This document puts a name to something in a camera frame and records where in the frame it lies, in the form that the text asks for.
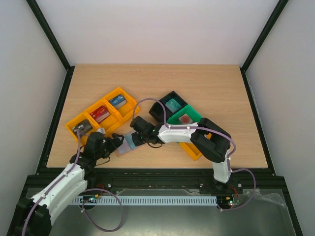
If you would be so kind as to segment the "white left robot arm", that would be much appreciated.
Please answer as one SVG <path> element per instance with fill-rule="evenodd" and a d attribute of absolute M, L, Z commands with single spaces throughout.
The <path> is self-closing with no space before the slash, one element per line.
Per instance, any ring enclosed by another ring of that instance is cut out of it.
<path fill-rule="evenodd" d="M 9 235 L 47 236 L 65 208 L 79 194 L 88 190 L 88 183 L 99 159 L 108 158 L 124 142 L 124 136 L 102 132 L 89 134 L 84 147 L 79 147 L 69 164 L 43 190 L 18 201 Z"/>

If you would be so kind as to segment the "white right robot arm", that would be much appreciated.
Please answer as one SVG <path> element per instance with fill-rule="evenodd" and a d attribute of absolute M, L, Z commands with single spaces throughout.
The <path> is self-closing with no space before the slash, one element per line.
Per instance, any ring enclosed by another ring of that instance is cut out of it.
<path fill-rule="evenodd" d="M 222 193 L 231 188 L 230 155 L 235 152 L 236 144 L 227 132 L 209 119 L 202 118 L 191 124 L 159 122 L 153 125 L 137 116 L 131 121 L 130 127 L 135 131 L 132 140 L 136 146 L 171 142 L 193 144 L 212 162 L 215 188 Z"/>

